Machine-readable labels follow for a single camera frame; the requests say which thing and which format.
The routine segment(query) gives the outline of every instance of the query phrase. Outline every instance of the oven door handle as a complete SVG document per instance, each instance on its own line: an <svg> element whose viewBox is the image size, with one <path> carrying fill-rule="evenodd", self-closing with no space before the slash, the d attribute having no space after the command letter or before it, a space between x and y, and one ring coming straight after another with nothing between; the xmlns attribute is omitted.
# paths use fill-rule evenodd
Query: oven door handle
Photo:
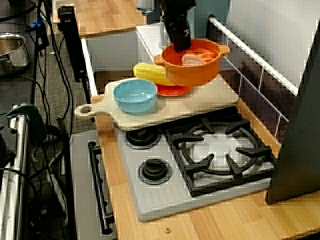
<svg viewBox="0 0 320 240"><path fill-rule="evenodd" d="M110 224L115 222L113 212L110 214L106 213L106 206L107 202L105 201L103 189L102 189L102 182L103 180L100 177L97 155L101 154L101 149L99 146L96 147L96 143L91 141L88 143L89 148L89 155L90 155L90 162L91 162L91 169L92 169L92 176L95 188L95 196L98 206L100 224L101 224L101 231L104 235L109 235L112 233L112 228L110 228Z"/></svg>

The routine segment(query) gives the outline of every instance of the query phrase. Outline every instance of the stainless steel pot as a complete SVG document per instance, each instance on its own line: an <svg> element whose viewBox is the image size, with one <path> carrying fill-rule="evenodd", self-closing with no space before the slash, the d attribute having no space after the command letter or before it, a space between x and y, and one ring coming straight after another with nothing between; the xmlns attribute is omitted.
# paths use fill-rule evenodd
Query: stainless steel pot
<svg viewBox="0 0 320 240"><path fill-rule="evenodd" d="M29 61L26 39L23 36L11 33L0 36L0 76L24 69Z"/></svg>

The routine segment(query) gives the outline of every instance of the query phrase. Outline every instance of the orange pot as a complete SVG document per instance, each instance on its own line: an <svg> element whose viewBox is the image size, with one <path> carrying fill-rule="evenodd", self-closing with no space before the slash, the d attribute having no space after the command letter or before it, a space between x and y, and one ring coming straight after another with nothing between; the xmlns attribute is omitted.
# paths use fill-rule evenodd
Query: orange pot
<svg viewBox="0 0 320 240"><path fill-rule="evenodd" d="M210 50L216 58L201 65L183 66L182 57L185 53L196 49ZM229 53L226 45L218 45L213 41L204 39L192 39L191 47L182 52L176 52L174 45L167 46L161 55L153 57L156 65L164 66L165 76L176 85L184 87L196 87L212 81L220 70L220 60Z"/></svg>

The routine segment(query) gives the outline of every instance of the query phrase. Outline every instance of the wall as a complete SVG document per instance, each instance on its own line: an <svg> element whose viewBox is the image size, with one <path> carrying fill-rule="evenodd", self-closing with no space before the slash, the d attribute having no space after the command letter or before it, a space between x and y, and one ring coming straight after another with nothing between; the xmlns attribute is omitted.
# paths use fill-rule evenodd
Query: wall
<svg viewBox="0 0 320 240"><path fill-rule="evenodd" d="M208 21L206 37L228 45L230 53L221 59L220 75L282 143L296 99L284 87L286 79L214 17Z"/></svg>
<svg viewBox="0 0 320 240"><path fill-rule="evenodd" d="M208 17L213 15L223 25L227 21L231 0L196 0L195 35L206 36Z"/></svg>
<svg viewBox="0 0 320 240"><path fill-rule="evenodd" d="M226 27L299 87L319 19L317 0L233 0Z"/></svg>

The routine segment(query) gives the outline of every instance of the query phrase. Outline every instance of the bowl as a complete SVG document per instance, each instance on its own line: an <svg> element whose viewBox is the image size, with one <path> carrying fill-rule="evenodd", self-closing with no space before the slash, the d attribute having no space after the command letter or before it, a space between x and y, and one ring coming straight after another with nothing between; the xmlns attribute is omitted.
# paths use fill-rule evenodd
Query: bowl
<svg viewBox="0 0 320 240"><path fill-rule="evenodd" d="M157 86L148 80L133 79L119 83L112 91L116 105L127 113L143 113L157 100Z"/></svg>
<svg viewBox="0 0 320 240"><path fill-rule="evenodd" d="M204 64L183 66L184 55L198 49L202 49L203 53L214 53L216 58L206 59ZM220 60L229 51L227 45L218 45L205 39L192 39L189 49L176 52L174 45L171 44L162 51L161 55L154 56L153 62L165 68L165 76L170 82L183 87L197 87L209 83L219 74Z"/></svg>

